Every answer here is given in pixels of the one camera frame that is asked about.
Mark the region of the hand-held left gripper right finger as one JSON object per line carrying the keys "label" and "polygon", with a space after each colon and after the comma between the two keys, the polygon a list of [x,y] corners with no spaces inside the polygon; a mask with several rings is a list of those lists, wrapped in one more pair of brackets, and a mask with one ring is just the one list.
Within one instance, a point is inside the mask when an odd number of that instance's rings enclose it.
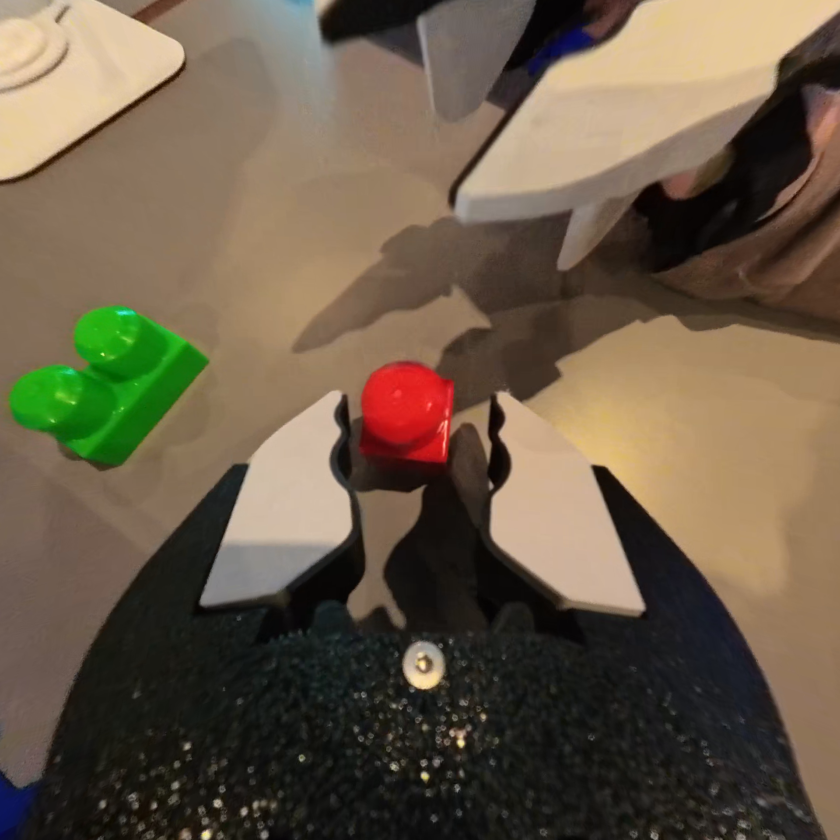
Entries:
{"label": "hand-held left gripper right finger", "polygon": [[509,392],[491,397],[490,552],[560,610],[646,611],[592,463]]}

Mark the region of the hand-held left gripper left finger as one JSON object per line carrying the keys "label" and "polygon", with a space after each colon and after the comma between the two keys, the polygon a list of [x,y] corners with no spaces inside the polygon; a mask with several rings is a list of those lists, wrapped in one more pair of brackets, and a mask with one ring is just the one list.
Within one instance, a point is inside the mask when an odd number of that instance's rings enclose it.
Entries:
{"label": "hand-held left gripper left finger", "polygon": [[328,579],[345,601],[361,581],[361,511],[344,475],[348,400],[331,391],[250,456],[198,600],[206,610],[297,600]]}

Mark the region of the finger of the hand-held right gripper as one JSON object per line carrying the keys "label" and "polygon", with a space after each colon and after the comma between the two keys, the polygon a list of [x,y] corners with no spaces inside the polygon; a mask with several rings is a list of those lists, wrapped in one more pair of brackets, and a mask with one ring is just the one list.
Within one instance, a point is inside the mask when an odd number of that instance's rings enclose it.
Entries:
{"label": "finger of the hand-held right gripper", "polygon": [[716,156],[773,92],[782,59],[838,1],[644,2],[610,40],[546,69],[454,184],[463,224],[570,212],[578,265],[636,196]]}
{"label": "finger of the hand-held right gripper", "polygon": [[416,32],[432,107],[445,122],[478,109],[532,17],[534,1],[447,1],[419,15]]}

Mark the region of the red one-stud mega block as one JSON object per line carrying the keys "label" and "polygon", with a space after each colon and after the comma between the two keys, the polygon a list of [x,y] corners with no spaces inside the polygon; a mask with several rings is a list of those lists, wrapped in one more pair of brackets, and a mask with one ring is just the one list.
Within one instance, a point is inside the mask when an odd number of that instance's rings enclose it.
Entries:
{"label": "red one-stud mega block", "polygon": [[412,360],[374,371],[360,398],[360,452],[374,461],[442,468],[448,461],[455,383]]}

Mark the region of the green two-stud mega block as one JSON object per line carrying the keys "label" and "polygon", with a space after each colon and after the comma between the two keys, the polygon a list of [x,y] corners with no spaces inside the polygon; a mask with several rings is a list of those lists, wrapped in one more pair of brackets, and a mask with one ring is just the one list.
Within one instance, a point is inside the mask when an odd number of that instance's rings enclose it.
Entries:
{"label": "green two-stud mega block", "polygon": [[82,315],[73,343],[83,368],[53,364],[28,372],[7,404],[19,426],[106,467],[135,452],[208,364],[186,339],[121,306]]}

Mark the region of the person's right hand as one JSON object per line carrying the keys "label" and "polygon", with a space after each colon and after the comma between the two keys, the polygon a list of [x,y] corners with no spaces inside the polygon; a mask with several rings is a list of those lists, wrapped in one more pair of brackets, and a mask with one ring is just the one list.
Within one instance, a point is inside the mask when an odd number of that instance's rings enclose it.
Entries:
{"label": "person's right hand", "polygon": [[817,85],[804,85],[801,98],[805,108],[805,130],[811,146],[811,160],[801,178],[806,183],[822,159],[839,124],[839,90]]}

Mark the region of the white board stand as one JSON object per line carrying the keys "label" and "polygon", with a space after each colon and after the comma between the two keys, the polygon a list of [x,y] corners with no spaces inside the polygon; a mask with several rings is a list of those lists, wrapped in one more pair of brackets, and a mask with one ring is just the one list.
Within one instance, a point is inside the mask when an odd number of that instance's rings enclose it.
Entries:
{"label": "white board stand", "polygon": [[102,2],[2,2],[1,181],[41,168],[170,81],[182,45]]}

